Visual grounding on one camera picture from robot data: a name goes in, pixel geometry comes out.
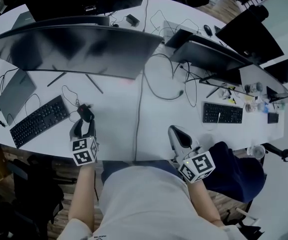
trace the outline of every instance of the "white desk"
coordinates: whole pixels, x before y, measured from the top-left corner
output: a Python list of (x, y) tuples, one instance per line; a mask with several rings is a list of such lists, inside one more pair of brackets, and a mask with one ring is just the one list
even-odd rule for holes
[[(145, 6), (119, 11), (114, 14), (117, 22), (128, 14), (134, 15), (140, 20), (136, 28), (142, 31), (144, 28)], [(224, 23), (200, 12), (191, 7), (176, 3), (171, 0), (149, 0), (147, 8), (146, 32), (151, 33), (154, 27), (150, 23), (150, 17), (161, 10), (167, 20), (181, 23), (185, 19), (191, 19), (199, 28), (204, 24), (212, 29), (214, 25), (223, 27)], [(26, 6), (21, 6), (0, 16), (0, 34), (11, 29), (18, 15), (27, 11)], [(155, 26), (163, 28), (164, 18), (160, 12), (152, 21)], [(126, 20), (118, 23), (121, 28), (133, 28)], [(186, 21), (184, 26), (196, 28), (190, 21)], [(15, 68), (13, 65), (0, 60), (0, 75), (9, 69)], [(92, 111), (95, 114), (96, 132), (99, 146), (98, 159), (100, 160), (133, 160), (135, 127), (137, 122), (137, 108), (140, 93), (140, 74), (135, 81), (118, 79), (107, 76), (92, 76), (95, 82), (103, 90), (101, 94), (95, 86), (83, 75), (69, 73), (60, 80), (46, 87), (60, 73), (55, 72), (29, 72), (32, 80), (37, 86), (36, 94), (40, 97), (41, 104), (45, 104), (57, 95), (61, 94), (62, 85), (67, 85), (72, 91), (78, 93), (80, 103), (93, 104)], [(14, 71), (7, 73), (5, 84), (14, 75)], [(184, 90), (182, 83), (185, 72), (178, 69), (175, 79), (171, 78), (171, 68), (168, 60), (162, 57), (152, 57), (146, 64), (146, 75), (150, 80), (152, 88), (163, 97), (174, 97), (179, 90)], [(284, 113), (281, 111), (278, 124), (267, 124), (267, 115), (263, 113), (244, 112), (242, 124), (202, 124), (199, 118), (202, 116), (202, 102), (206, 101), (206, 95), (212, 90), (212, 86), (198, 84), (197, 108), (192, 108), (183, 94), (175, 101), (163, 101), (153, 96), (149, 91), (147, 83), (144, 82), (144, 91), (141, 106), (141, 117), (138, 134), (138, 160), (151, 159), (172, 159), (174, 156), (171, 150), (167, 134), (170, 125), (178, 125), (193, 131), (201, 144), (207, 149), (213, 144), (225, 141), (227, 145), (234, 149), (247, 148), (250, 145), (262, 144), (283, 137), (284, 134)], [(74, 101), (73, 94), (64, 90), (65, 96)], [(195, 83), (189, 82), (187, 85), (188, 96), (191, 102), (195, 98)], [(212, 95), (208, 102), (223, 103), (217, 95)], [(76, 110), (71, 104), (64, 100), (68, 110)], [(27, 112), (31, 113), (38, 108), (38, 100), (34, 96), (27, 102)], [(26, 117), (23, 108), (16, 116), (15, 122), (19, 122)], [(78, 114), (71, 115), (72, 120), (78, 119)], [(0, 120), (5, 122), (0, 113)], [(3, 128), (0, 126), (0, 143), (14, 147), (9, 129), (14, 125)], [(70, 157), (69, 154), (69, 130), (73, 123), (68, 119), (39, 135), (21, 149), (43, 153), (53, 156)]]

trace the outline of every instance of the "person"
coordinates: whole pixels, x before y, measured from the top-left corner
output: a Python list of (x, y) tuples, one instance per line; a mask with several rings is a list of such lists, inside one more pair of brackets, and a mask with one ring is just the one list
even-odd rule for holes
[(94, 231), (94, 164), (80, 168), (59, 240), (245, 240), (236, 226), (224, 226), (202, 180), (182, 181), (166, 160), (104, 161)]

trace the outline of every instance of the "computer mouse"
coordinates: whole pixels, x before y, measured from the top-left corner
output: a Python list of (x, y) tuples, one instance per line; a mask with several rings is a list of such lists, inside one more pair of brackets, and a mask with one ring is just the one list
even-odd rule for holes
[(210, 37), (213, 35), (213, 32), (208, 25), (204, 25), (204, 30), (205, 30), (206, 34), (209, 35)]

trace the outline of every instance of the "black keyboard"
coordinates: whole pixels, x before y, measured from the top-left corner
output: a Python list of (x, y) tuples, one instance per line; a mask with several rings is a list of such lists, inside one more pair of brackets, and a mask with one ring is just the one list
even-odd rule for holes
[(241, 107), (204, 103), (203, 123), (241, 124), (242, 121), (243, 109)]
[(62, 97), (57, 96), (16, 124), (10, 134), (19, 148), (68, 116)]

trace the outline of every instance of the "white cable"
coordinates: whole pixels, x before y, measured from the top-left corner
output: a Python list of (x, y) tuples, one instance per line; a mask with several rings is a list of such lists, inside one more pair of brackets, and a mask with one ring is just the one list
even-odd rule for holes
[(199, 111), (198, 111), (198, 108), (197, 108), (197, 113), (198, 113), (198, 118), (199, 118), (199, 121), (200, 121), (200, 123), (201, 123), (201, 125), (202, 125), (202, 127), (205, 129), (205, 130), (208, 130), (208, 131), (213, 131), (213, 130), (215, 130), (217, 127), (218, 127), (218, 123), (219, 123), (219, 119), (220, 119), (220, 115), (221, 115), (221, 113), (219, 112), (219, 114), (218, 114), (218, 120), (217, 120), (217, 124), (216, 124), (216, 126), (213, 128), (213, 129), (206, 129), (205, 127), (204, 127), (204, 123), (203, 123), (203, 121), (201, 120), (201, 118), (200, 118), (200, 115), (199, 115)]

